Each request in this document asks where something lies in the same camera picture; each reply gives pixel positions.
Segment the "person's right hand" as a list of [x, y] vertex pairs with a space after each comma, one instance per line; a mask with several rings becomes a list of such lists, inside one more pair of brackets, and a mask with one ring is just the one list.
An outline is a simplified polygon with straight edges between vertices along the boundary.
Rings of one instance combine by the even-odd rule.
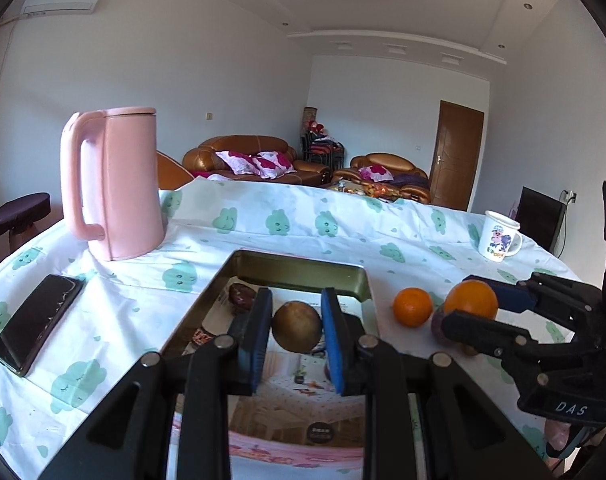
[[546, 419], [544, 424], [545, 453], [551, 460], [562, 460], [570, 455], [581, 437], [584, 427], [558, 420]]

